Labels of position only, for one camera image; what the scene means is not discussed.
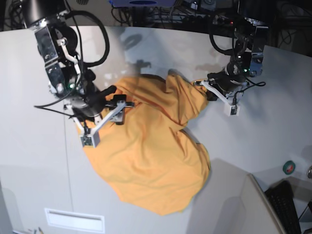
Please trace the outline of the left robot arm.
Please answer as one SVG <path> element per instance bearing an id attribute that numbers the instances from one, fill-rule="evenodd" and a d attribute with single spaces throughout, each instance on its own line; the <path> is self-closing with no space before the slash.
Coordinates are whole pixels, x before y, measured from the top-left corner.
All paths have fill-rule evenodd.
<path id="1" fill-rule="evenodd" d="M 230 57 L 222 71 L 207 75 L 205 84 L 215 89 L 208 92 L 209 101 L 231 98 L 235 105 L 246 90 L 265 85 L 265 82 L 255 83 L 251 78 L 262 74 L 264 47 L 269 25 L 274 20 L 271 3 L 270 0 L 234 0 L 230 8 L 219 8 L 209 15 L 210 42 L 216 51 Z M 225 17 L 225 23 L 230 26 L 230 49 L 221 49 L 214 39 L 218 17 Z"/>

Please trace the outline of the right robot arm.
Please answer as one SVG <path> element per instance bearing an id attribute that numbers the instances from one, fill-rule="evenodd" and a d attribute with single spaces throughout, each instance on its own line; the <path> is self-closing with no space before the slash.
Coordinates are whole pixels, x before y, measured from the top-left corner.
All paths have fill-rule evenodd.
<path id="1" fill-rule="evenodd" d="M 64 0 L 22 0 L 20 8 L 25 27 L 34 32 L 50 92 L 56 97 L 56 101 L 36 108 L 49 110 L 65 100 L 68 102 L 66 108 L 72 108 L 73 116 L 79 122 L 96 121 L 102 110 L 108 109 L 113 114 L 109 121 L 124 124 L 125 109 L 134 104 L 127 102 L 125 95 L 117 95 L 115 86 L 100 91 L 93 83 L 96 75 L 92 67 L 103 64 L 110 52 L 109 37 L 102 22 L 87 11 L 72 11 Z M 65 22 L 76 16 L 91 19 L 103 35 L 105 50 L 95 62 L 84 61 L 83 52 L 77 51 L 77 47 L 82 47 L 80 30 Z"/>

